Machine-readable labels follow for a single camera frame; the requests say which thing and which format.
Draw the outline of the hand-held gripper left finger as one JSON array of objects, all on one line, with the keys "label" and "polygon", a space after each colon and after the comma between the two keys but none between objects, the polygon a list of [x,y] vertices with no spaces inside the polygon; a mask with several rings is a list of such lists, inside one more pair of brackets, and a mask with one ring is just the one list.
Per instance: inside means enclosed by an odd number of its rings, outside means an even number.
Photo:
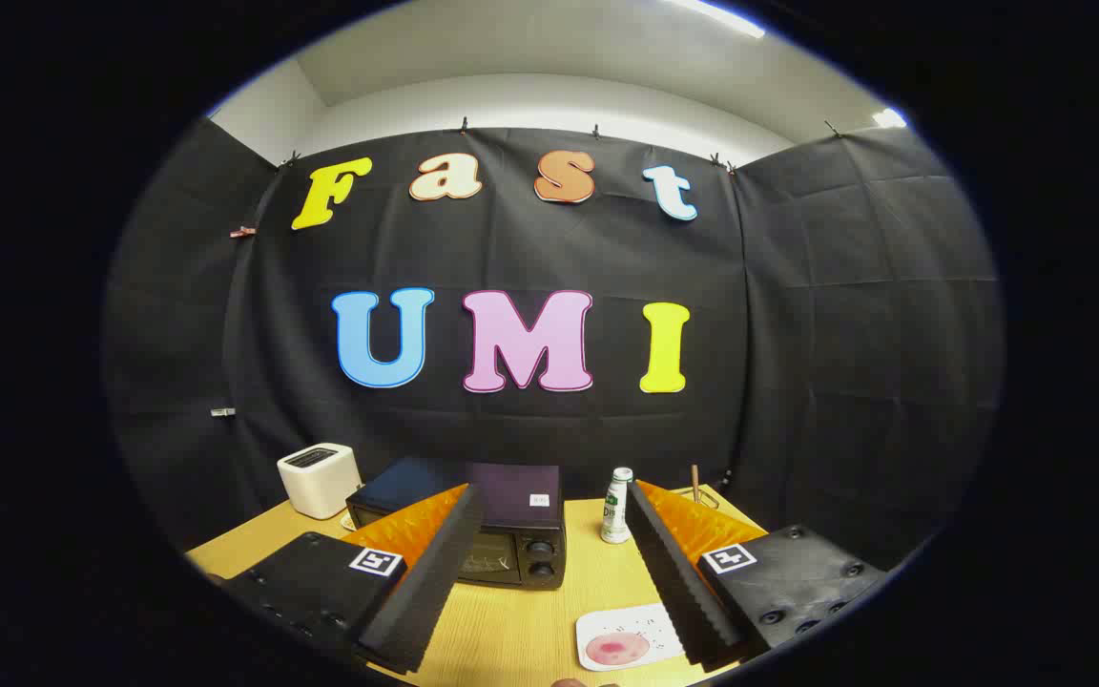
[{"label": "hand-held gripper left finger", "polygon": [[307,531],[217,584],[324,656],[415,673],[482,514],[459,484],[346,536]]}]

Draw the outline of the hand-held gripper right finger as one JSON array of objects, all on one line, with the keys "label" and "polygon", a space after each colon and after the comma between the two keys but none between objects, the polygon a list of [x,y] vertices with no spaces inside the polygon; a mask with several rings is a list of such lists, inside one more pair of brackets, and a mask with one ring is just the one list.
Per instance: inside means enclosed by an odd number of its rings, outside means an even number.
[{"label": "hand-held gripper right finger", "polygon": [[888,575],[811,527],[768,533],[645,480],[628,488],[628,528],[685,656],[707,673],[828,627]]}]

